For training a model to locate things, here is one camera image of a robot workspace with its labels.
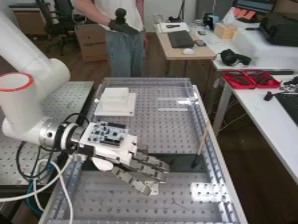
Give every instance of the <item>transparent acrylic enclosure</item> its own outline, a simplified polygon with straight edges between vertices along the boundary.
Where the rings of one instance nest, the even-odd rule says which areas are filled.
[[[81,162],[73,162],[63,175],[74,207],[73,223],[240,223],[208,135],[195,158],[206,122],[188,79],[107,78],[97,99],[106,87],[129,87],[137,93],[135,115],[99,119],[125,124],[149,153],[170,164],[171,172],[155,189],[158,195],[145,196],[110,173],[82,171]],[[89,110],[93,121],[98,119],[91,115],[95,102]],[[50,200],[45,223],[67,223],[59,186]]]

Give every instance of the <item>hand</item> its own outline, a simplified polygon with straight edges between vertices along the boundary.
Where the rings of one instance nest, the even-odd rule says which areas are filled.
[[[126,33],[127,35],[135,35],[138,34],[138,31],[133,29],[126,23],[125,24],[117,24],[115,20],[110,20],[109,22],[109,28],[110,30],[114,30],[121,33]]]

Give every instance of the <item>red ring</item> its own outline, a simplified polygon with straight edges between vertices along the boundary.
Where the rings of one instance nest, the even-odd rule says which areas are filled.
[[[27,83],[23,86],[18,87],[18,88],[13,88],[13,89],[0,88],[0,92],[15,92],[15,91],[19,91],[19,90],[26,89],[33,84],[33,77],[29,74],[22,73],[22,72],[9,72],[9,73],[3,73],[3,74],[0,75],[0,78],[2,76],[5,76],[5,75],[10,75],[10,74],[21,74],[21,75],[25,75],[29,78],[29,81],[27,81]]]

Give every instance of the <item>white shirt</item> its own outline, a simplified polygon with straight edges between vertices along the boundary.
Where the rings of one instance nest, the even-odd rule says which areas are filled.
[[[142,31],[142,19],[137,10],[135,0],[94,0],[94,5],[99,12],[110,19],[115,19],[114,12],[118,8],[126,10],[126,23],[135,30]]]

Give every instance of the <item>red tray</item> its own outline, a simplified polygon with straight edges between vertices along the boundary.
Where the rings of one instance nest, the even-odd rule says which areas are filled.
[[[220,75],[234,89],[254,89],[255,83],[239,70],[224,70]]]
[[[279,88],[280,83],[262,70],[243,71],[248,78],[254,81],[255,87],[260,89]]]

